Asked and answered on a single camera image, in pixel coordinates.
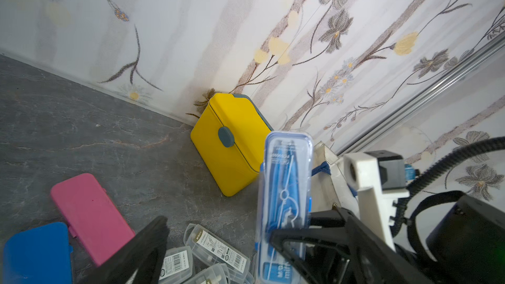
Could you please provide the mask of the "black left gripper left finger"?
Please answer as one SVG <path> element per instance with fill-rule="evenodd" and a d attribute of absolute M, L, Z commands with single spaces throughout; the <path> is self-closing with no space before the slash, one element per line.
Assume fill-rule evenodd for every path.
<path fill-rule="evenodd" d="M 158 283 L 167 250 L 168 218 L 158 216 L 81 283 Z"/>

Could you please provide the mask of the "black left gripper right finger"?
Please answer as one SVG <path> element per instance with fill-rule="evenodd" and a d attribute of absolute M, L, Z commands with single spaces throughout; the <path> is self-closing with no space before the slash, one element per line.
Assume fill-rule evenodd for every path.
<path fill-rule="evenodd" d="M 310 214 L 308 228 L 274 230 L 270 244 L 307 283 L 431 283 L 339 207 Z"/>

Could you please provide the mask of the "blue opaque plastic case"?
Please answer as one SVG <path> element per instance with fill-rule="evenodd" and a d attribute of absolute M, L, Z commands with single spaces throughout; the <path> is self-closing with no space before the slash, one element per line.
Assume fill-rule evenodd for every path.
<path fill-rule="evenodd" d="M 67 225 L 55 222 L 13 235 L 3 248 L 3 283 L 72 283 Z"/>

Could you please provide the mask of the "clear case blue compass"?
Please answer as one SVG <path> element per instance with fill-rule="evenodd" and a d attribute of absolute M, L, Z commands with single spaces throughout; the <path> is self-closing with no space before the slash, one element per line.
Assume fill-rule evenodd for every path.
<path fill-rule="evenodd" d="M 254 274 L 257 283 L 301 281 L 301 276 L 269 240 L 273 231 L 308 226 L 312 155 L 309 135 L 287 131 L 267 135 L 260 166 L 256 218 Z"/>

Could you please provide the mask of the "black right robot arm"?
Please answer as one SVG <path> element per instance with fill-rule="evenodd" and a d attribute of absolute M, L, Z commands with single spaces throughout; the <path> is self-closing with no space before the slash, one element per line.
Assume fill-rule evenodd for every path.
<path fill-rule="evenodd" d="M 464 161 L 504 150 L 504 138 L 490 138 L 456 149 L 419 175 L 407 189 L 408 197 L 396 203 L 391 226 L 396 236 L 403 226 L 412 251 L 400 255 L 413 267 L 409 283 L 503 283 L 504 212 L 463 191 L 448 191 L 425 198 L 405 213 L 410 200 L 444 173 Z M 425 241 L 420 239 L 417 218 L 435 206 L 452 204 Z"/>

